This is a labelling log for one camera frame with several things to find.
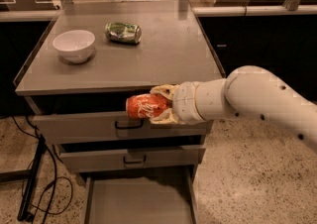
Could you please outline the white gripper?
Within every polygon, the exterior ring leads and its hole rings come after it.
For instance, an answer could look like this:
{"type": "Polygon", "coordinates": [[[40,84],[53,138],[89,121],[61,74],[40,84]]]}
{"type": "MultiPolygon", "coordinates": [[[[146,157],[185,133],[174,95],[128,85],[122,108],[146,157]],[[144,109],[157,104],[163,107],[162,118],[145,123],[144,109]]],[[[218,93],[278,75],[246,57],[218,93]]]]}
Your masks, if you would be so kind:
{"type": "Polygon", "coordinates": [[[202,121],[196,107],[196,85],[193,82],[184,82],[180,85],[158,85],[151,89],[150,94],[159,94],[172,100],[172,109],[164,110],[160,115],[151,118],[152,124],[188,124],[194,125],[202,121]]]}

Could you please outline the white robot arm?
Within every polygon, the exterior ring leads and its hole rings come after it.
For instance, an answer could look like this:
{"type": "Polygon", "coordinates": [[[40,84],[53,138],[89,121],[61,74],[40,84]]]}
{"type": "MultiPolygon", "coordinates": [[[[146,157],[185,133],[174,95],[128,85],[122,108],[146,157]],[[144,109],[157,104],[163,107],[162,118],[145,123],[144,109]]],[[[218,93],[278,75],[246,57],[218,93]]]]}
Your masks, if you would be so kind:
{"type": "Polygon", "coordinates": [[[261,67],[242,66],[212,81],[160,85],[151,93],[171,102],[151,120],[154,124],[194,125],[215,119],[254,118],[288,131],[317,152],[317,105],[261,67]]]}

